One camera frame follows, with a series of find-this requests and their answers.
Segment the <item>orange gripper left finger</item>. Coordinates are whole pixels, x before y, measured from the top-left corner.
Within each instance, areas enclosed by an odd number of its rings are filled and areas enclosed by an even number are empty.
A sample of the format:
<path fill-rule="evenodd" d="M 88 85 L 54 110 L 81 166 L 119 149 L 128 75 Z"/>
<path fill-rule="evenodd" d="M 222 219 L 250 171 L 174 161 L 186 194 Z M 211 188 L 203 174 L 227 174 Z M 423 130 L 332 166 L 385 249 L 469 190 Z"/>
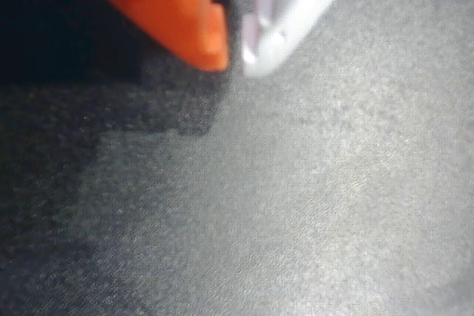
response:
<path fill-rule="evenodd" d="M 149 37 L 187 64 L 226 70 L 229 47 L 224 7 L 213 0 L 108 0 Z"/>

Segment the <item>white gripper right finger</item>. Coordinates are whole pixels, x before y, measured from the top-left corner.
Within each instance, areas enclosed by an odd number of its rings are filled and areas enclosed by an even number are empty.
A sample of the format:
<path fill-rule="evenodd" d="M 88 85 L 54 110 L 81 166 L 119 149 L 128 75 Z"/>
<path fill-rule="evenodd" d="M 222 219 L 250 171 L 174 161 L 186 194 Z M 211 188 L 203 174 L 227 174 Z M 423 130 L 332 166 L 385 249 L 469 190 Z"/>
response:
<path fill-rule="evenodd" d="M 274 73 L 335 0 L 255 0 L 242 17 L 241 58 L 248 78 Z"/>

